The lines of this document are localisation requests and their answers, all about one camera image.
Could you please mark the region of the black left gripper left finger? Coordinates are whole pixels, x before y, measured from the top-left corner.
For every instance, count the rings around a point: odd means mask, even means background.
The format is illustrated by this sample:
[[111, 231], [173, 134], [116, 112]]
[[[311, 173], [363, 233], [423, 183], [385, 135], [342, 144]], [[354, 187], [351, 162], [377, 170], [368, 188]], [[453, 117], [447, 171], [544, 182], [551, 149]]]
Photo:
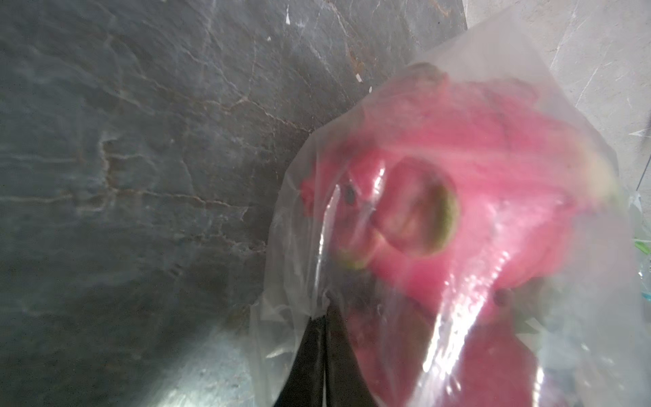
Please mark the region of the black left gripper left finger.
[[274, 407], [322, 407], [326, 375], [327, 319], [310, 319], [288, 379]]

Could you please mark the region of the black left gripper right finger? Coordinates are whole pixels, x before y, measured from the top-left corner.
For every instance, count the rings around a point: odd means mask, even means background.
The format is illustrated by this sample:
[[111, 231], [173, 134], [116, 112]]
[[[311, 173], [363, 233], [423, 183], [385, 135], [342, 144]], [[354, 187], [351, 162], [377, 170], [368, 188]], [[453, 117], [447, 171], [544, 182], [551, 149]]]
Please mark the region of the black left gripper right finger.
[[341, 310], [327, 308], [325, 331], [325, 402], [329, 407], [376, 407], [349, 342]]

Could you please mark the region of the zip-top bag with blue seal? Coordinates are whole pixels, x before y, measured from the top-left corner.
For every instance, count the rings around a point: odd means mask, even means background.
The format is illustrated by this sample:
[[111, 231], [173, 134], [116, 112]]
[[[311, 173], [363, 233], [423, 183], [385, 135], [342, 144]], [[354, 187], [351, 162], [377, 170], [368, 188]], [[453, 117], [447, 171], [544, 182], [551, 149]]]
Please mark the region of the zip-top bag with blue seal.
[[288, 167], [251, 310], [259, 406], [647, 406], [614, 152], [510, 15], [423, 54]]

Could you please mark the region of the pink dragon fruit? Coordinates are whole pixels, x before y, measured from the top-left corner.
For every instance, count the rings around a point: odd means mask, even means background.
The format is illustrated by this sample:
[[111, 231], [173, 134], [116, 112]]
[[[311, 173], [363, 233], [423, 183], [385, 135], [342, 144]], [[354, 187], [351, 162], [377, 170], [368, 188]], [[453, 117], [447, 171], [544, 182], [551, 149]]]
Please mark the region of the pink dragon fruit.
[[536, 360], [510, 295], [559, 271], [579, 216], [617, 193], [608, 159], [515, 78], [410, 66], [342, 117], [300, 184], [335, 256], [454, 325], [445, 406], [530, 406]]

